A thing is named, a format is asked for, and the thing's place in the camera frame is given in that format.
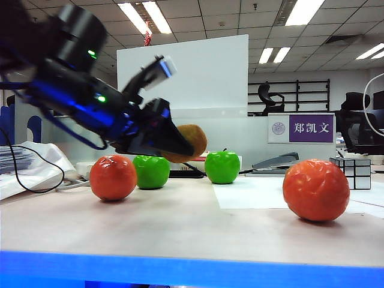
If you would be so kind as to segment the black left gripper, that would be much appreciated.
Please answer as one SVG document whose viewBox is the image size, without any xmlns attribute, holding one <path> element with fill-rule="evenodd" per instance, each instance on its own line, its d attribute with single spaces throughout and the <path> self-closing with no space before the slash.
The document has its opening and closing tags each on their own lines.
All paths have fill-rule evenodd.
<svg viewBox="0 0 384 288">
<path fill-rule="evenodd" d="M 192 144 L 172 122 L 169 102 L 156 98 L 143 109 L 133 100 L 124 107 L 118 138 L 112 146 L 119 154 L 161 156 L 160 151 L 192 156 Z"/>
</svg>

